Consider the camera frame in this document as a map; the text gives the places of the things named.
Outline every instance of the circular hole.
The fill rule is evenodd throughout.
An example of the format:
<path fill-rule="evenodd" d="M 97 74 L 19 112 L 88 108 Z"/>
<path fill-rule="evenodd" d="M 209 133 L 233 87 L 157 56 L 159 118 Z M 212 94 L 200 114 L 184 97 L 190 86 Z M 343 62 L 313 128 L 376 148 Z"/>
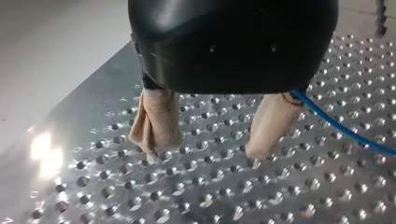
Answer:
<path fill-rule="evenodd" d="M 210 99 L 210 102 L 214 105 L 218 104 L 220 102 L 220 99 L 218 97 L 214 97 Z"/>
<path fill-rule="evenodd" d="M 212 177 L 213 181 L 220 181 L 224 177 L 224 172 L 222 172 L 221 170 L 213 171 L 212 173 L 210 173 L 210 176 Z"/>
<path fill-rule="evenodd" d="M 100 140 L 99 142 L 95 143 L 96 148 L 102 148 L 105 146 L 105 141 Z"/>
<path fill-rule="evenodd" d="M 221 151 L 221 156 L 224 159 L 230 159 L 233 156 L 233 151 L 230 149 L 224 149 Z"/>
<path fill-rule="evenodd" d="M 180 211 L 181 214 L 186 214 L 187 212 L 190 211 L 190 204 L 189 203 L 180 203 L 178 205 L 178 210 Z"/>
<path fill-rule="evenodd" d="M 154 184 L 155 182 L 157 182 L 157 180 L 158 180 L 158 175 L 157 175 L 156 173 L 147 174 L 146 177 L 145 177 L 145 179 L 146 179 L 147 184 L 152 185 L 152 184 Z"/>
<path fill-rule="evenodd" d="M 186 161 L 184 163 L 184 167 L 186 168 L 187 171 L 193 171 L 197 168 L 198 164 L 196 161 Z"/>
<path fill-rule="evenodd" d="M 109 206 L 107 209 L 105 209 L 105 214 L 108 217 L 113 217 L 116 215 L 117 212 L 117 207 L 116 206 Z"/>
<path fill-rule="evenodd" d="M 203 186 L 205 184 L 205 180 L 202 177 L 195 177 L 192 180 L 192 184 L 194 186 Z"/>
<path fill-rule="evenodd" d="M 66 190 L 66 184 L 59 184 L 56 187 L 56 191 L 60 192 L 64 192 Z"/>
<path fill-rule="evenodd" d="M 131 190 L 134 188 L 134 186 L 136 185 L 136 182 L 134 182 L 133 180 L 127 181 L 124 184 L 124 187 L 128 190 Z"/>
<path fill-rule="evenodd" d="M 79 218 L 83 224 L 92 224 L 95 218 L 94 213 L 85 213 Z"/>
<path fill-rule="evenodd" d="M 124 174 L 124 175 L 126 175 L 126 174 L 128 174 L 128 173 L 130 173 L 131 171 L 132 171 L 132 164 L 131 163 L 126 163 L 126 164 L 123 164 L 121 167 L 120 167 L 120 171 Z"/>
<path fill-rule="evenodd" d="M 39 219 L 39 218 L 43 217 L 43 212 L 44 212 L 43 209 L 36 209 L 32 213 L 32 218 L 33 219 Z"/>
<path fill-rule="evenodd" d="M 154 214 L 154 217 L 157 220 L 157 223 L 165 223 L 167 220 L 169 220 L 170 212 L 168 209 L 163 209 L 161 211 L 157 211 Z"/>
<path fill-rule="evenodd" d="M 240 131 L 233 131 L 230 133 L 230 136 L 232 139 L 238 140 L 238 139 L 241 139 L 244 135 Z"/>
<path fill-rule="evenodd" d="M 119 154 L 120 158 L 125 158 L 128 156 L 128 150 L 127 149 L 120 150 L 117 154 Z"/>
<path fill-rule="evenodd" d="M 221 197 L 229 197 L 232 195 L 232 191 L 230 189 L 220 189 L 219 190 L 219 195 Z"/>
<path fill-rule="evenodd" d="M 174 196 L 180 196 L 184 192 L 184 184 L 178 183 L 171 187 Z"/>
<path fill-rule="evenodd" d="M 239 173 L 242 170 L 242 167 L 239 165 L 233 165 L 230 167 L 230 171 L 234 174 Z"/>
<path fill-rule="evenodd" d="M 81 176 L 79 179 L 77 179 L 77 185 L 79 187 L 85 187 L 90 183 L 90 177 L 87 175 Z"/>
<path fill-rule="evenodd" d="M 87 161 L 79 161 L 78 163 L 77 163 L 77 168 L 79 169 L 79 170 L 82 170 L 82 169 L 84 169 L 86 166 L 88 165 L 88 162 Z"/>
<path fill-rule="evenodd" d="M 142 166 L 149 166 L 149 162 L 147 160 L 141 161 Z"/>
<path fill-rule="evenodd" d="M 100 178 L 103 179 L 103 180 L 108 179 L 108 177 L 110 176 L 110 172 L 109 172 L 109 171 L 102 171 L 102 172 L 99 174 L 99 176 L 100 176 Z"/>
<path fill-rule="evenodd" d="M 170 152 L 170 151 L 163 152 L 163 153 L 160 155 L 160 159 L 161 159 L 162 161 L 170 161 L 170 160 L 172 159 L 172 152 Z"/>
<path fill-rule="evenodd" d="M 182 106 L 181 108 L 180 108 L 180 112 L 186 112 L 186 111 L 188 111 L 189 110 L 189 107 L 188 106 Z"/>
<path fill-rule="evenodd" d="M 113 138 L 113 142 L 115 144 L 121 144 L 121 143 L 125 142 L 125 136 L 123 136 L 123 135 L 116 136 Z"/>
<path fill-rule="evenodd" d="M 137 209 L 140 208 L 140 206 L 142 206 L 142 199 L 139 197 L 130 199 L 128 200 L 128 206 L 131 211 L 136 211 Z"/>
<path fill-rule="evenodd" d="M 212 163 L 214 160 L 215 160 L 215 157 L 213 157 L 213 156 L 205 156 L 204 157 L 204 161 L 206 163 Z"/>
<path fill-rule="evenodd" d="M 107 161 L 108 161 L 107 154 L 100 155 L 96 158 L 96 162 L 101 165 L 105 164 Z"/>
<path fill-rule="evenodd" d="M 188 147 L 182 147 L 179 152 L 180 154 L 186 155 L 187 153 L 189 153 L 191 150 Z"/>
<path fill-rule="evenodd" d="M 133 110 L 132 108 L 127 108 L 127 109 L 125 110 L 125 112 L 126 112 L 127 114 L 133 114 L 133 113 L 134 113 L 134 110 Z"/>
<path fill-rule="evenodd" d="M 213 203 L 213 196 L 211 194 L 201 195 L 199 197 L 200 207 L 209 207 Z"/>
<path fill-rule="evenodd" d="M 195 102 L 194 105 L 195 105 L 196 108 L 202 108 L 202 107 L 205 106 L 205 102 L 204 101 L 197 101 L 197 102 Z"/>
<path fill-rule="evenodd" d="M 84 195 L 81 195 L 81 196 L 79 197 L 79 202 L 80 202 L 81 204 L 87 204 L 87 203 L 90 202 L 90 199 L 91 199 L 91 195 L 89 195 L 89 194 L 84 194 Z"/>
<path fill-rule="evenodd" d="M 55 206 L 56 206 L 56 209 L 60 213 L 62 213 L 62 212 L 65 212 L 67 210 L 67 207 L 69 206 L 69 203 L 68 202 L 58 202 L 58 203 L 56 203 Z"/>
<path fill-rule="evenodd" d="M 159 200 L 160 199 L 160 197 L 161 197 L 161 193 L 160 192 L 152 192 L 150 195 L 149 195 L 149 197 L 150 197 L 150 199 L 152 200 L 152 201 L 157 201 L 157 200 Z"/>
<path fill-rule="evenodd" d="M 223 108 L 219 108 L 217 111 L 218 115 L 222 116 L 227 114 L 227 108 L 223 107 Z"/>
<path fill-rule="evenodd" d="M 104 189 L 102 189 L 102 196 L 105 199 L 109 199 L 109 198 L 111 198 L 114 195 L 115 192 L 116 191 L 115 191 L 113 186 L 105 187 Z"/>
<path fill-rule="evenodd" d="M 119 128 L 120 128 L 120 125 L 118 123 L 115 123 L 115 124 L 111 125 L 111 129 L 114 130 L 114 131 L 118 130 Z"/>
<path fill-rule="evenodd" d="M 332 207 L 332 199 L 331 198 L 320 198 L 319 202 L 326 208 Z"/>
<path fill-rule="evenodd" d="M 192 135 L 198 135 L 198 134 L 200 134 L 201 133 L 201 130 L 199 130 L 199 129 L 195 129 L 195 130 L 192 130 L 191 131 L 191 134 Z"/>
<path fill-rule="evenodd" d="M 209 147 L 209 143 L 206 141 L 203 141 L 203 142 L 197 143 L 196 146 L 198 147 L 198 149 L 203 150 L 203 149 L 207 149 Z"/>
<path fill-rule="evenodd" d="M 172 175 L 174 175 L 176 173 L 176 170 L 177 169 L 175 167 L 168 168 L 168 169 L 166 169 L 166 174 L 169 175 L 169 176 L 172 176 Z"/>

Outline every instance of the aluminum surface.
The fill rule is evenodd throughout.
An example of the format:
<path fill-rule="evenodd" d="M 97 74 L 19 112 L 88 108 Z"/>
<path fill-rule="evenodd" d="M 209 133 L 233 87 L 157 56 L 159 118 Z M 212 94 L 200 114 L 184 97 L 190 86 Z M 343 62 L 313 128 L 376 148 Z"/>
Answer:
<path fill-rule="evenodd" d="M 396 146 L 395 46 L 337 33 L 308 95 Z M 1 223 L 394 223 L 396 160 L 304 112 L 268 161 L 246 158 L 260 95 L 181 95 L 181 148 L 126 140 L 141 91 L 125 47 L 2 155 Z"/>

